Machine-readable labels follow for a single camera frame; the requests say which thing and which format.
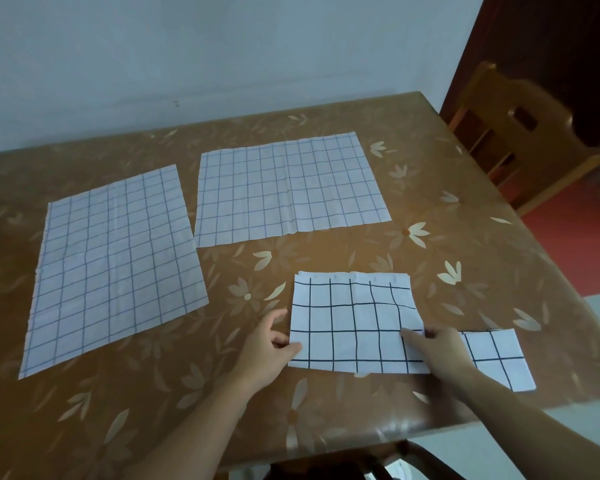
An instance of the red floor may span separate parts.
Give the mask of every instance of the red floor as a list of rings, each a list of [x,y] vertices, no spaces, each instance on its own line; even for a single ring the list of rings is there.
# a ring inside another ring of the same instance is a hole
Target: red floor
[[[522,219],[582,296],[600,294],[600,198],[571,185]]]

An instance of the person's right arm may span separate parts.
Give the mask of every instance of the person's right arm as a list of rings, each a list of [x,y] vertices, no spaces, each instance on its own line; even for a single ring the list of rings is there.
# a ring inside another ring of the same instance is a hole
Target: person's right arm
[[[402,329],[402,336],[478,416],[527,480],[600,479],[600,446],[476,369],[457,330],[427,329],[425,338]]]

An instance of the person's left hand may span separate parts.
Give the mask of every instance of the person's left hand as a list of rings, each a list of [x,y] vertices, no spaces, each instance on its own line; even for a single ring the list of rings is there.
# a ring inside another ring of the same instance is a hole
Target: person's left hand
[[[284,366],[302,350],[300,342],[290,344],[288,336],[271,329],[273,322],[286,314],[287,311],[282,309],[264,315],[247,337],[238,362],[230,372],[232,379],[243,383],[251,395],[271,384]]]

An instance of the person's left arm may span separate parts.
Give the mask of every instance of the person's left arm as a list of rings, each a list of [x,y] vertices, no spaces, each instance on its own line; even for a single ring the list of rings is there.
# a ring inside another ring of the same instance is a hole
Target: person's left arm
[[[211,479],[251,396],[278,377],[302,345],[271,329],[286,310],[268,313],[248,336],[233,370],[127,480]]]

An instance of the white cloth with black grid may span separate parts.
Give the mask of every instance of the white cloth with black grid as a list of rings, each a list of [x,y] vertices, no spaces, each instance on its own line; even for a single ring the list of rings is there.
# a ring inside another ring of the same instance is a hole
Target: white cloth with black grid
[[[390,220],[355,133],[202,154],[199,248]]]
[[[366,374],[428,374],[400,329],[424,334],[408,274],[305,273],[295,278],[292,367]],[[514,330],[461,332],[474,365],[515,392],[536,388]]]
[[[175,165],[51,202],[18,377],[206,304]]]

